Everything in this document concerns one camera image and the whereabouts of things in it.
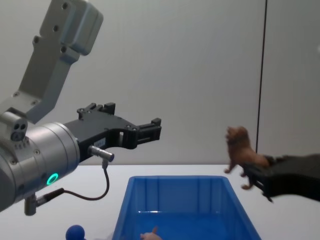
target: blue ball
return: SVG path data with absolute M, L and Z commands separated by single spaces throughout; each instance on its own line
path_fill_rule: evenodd
M 69 227 L 65 234 L 66 240 L 84 240 L 85 230 L 82 226 L 74 225 Z

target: silver cylinder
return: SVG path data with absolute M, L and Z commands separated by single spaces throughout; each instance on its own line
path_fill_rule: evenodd
M 80 160 L 76 138 L 60 123 L 34 127 L 21 142 L 2 139 L 0 144 L 0 183 L 8 185 L 0 186 L 0 196 L 14 192 L 14 203 L 73 172 Z
M 102 150 L 99 147 L 96 147 L 96 146 L 93 146 L 93 145 L 89 147 L 89 153 L 91 155 L 100 157 L 102 159 L 106 159 L 109 162 L 112 162 L 115 159 L 115 155 L 113 153 L 108 152 L 106 150 Z

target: white table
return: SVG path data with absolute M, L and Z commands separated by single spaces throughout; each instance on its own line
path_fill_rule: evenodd
M 35 216 L 24 215 L 21 201 L 0 213 L 1 240 L 64 240 L 66 230 L 75 224 L 84 227 L 87 240 L 111 240 L 128 179 L 152 175 L 227 176 L 245 211 L 263 240 L 320 239 L 320 202 L 300 196 L 281 196 L 270 203 L 257 188 L 245 191 L 239 167 L 231 174 L 224 165 L 122 165 L 109 166 L 110 191 L 95 202 L 68 194 L 39 207 Z M 63 187 L 95 197 L 105 190 L 100 166 L 79 166 L 75 172 L 37 193 L 38 196 Z

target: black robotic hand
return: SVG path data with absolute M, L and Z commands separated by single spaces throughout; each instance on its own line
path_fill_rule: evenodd
M 260 188 L 269 201 L 289 194 L 320 201 L 320 154 L 266 158 L 270 167 L 246 163 L 243 170 L 250 184 Z
M 80 149 L 80 162 L 92 157 L 90 146 L 100 149 L 120 147 L 135 149 L 137 145 L 160 139 L 161 119 L 156 118 L 149 124 L 134 125 L 115 116 L 116 104 L 104 105 L 91 103 L 77 110 L 78 120 L 65 124 L 77 138 Z

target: white wall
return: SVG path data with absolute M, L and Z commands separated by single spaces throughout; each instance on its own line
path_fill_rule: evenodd
M 255 144 L 264 0 L 91 2 L 104 15 L 95 46 L 40 123 L 72 121 L 91 102 L 115 102 L 137 125 L 162 118 L 160 141 L 111 149 L 115 164 L 226 163 L 229 125 L 246 126 Z M 1 3 L 0 101 L 18 88 L 49 3 Z
M 258 151 L 320 151 L 320 1 L 269 0 Z

